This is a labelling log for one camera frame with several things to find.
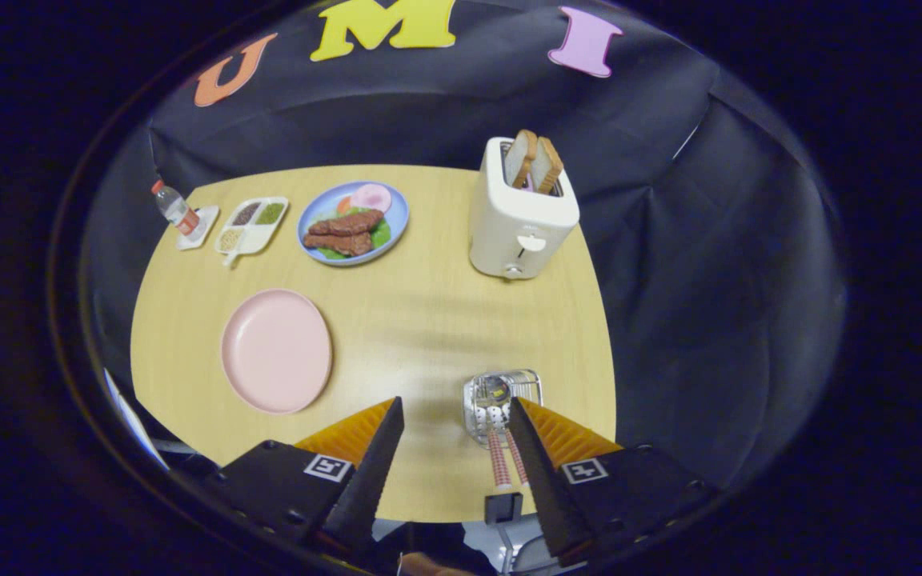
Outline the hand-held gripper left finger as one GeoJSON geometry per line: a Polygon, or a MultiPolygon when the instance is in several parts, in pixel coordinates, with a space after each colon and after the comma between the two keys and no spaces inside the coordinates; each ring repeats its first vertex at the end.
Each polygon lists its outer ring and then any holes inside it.
{"type": "Polygon", "coordinates": [[[260,442],[213,474],[213,494],[270,537],[352,558],[372,542],[403,430],[402,399],[377,402],[293,444],[260,442]]]}

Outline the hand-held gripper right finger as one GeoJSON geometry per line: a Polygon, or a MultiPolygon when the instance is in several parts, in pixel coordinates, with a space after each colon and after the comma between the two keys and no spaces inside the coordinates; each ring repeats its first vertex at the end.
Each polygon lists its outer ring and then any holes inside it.
{"type": "Polygon", "coordinates": [[[721,499],[720,488],[651,445],[622,447],[526,398],[510,402],[508,429],[560,561],[637,553],[721,499]]]}

